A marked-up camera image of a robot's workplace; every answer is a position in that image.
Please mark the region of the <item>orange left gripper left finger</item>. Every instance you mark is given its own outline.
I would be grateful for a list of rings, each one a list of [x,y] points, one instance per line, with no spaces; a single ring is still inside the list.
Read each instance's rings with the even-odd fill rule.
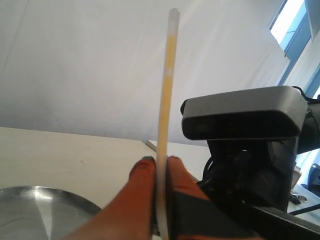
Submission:
[[[156,164],[145,156],[131,169],[125,186],[94,218],[64,240],[150,240]]]

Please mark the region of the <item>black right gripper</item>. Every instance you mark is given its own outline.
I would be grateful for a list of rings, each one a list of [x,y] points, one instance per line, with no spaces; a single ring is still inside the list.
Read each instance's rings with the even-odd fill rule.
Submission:
[[[320,228],[287,212],[297,139],[209,140],[200,188],[228,217],[264,240],[317,240]]]

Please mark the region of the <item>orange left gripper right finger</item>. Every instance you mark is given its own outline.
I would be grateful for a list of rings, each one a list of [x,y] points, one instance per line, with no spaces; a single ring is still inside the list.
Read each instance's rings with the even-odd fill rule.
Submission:
[[[260,236],[219,210],[194,182],[182,160],[167,159],[171,240],[259,240]]]

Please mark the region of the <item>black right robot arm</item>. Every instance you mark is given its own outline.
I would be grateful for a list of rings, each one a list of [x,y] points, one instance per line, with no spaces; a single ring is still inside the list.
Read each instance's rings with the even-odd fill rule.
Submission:
[[[198,183],[233,220],[267,240],[317,240],[320,229],[287,213],[298,154],[320,147],[320,102],[308,103],[296,138],[210,140],[211,157]]]

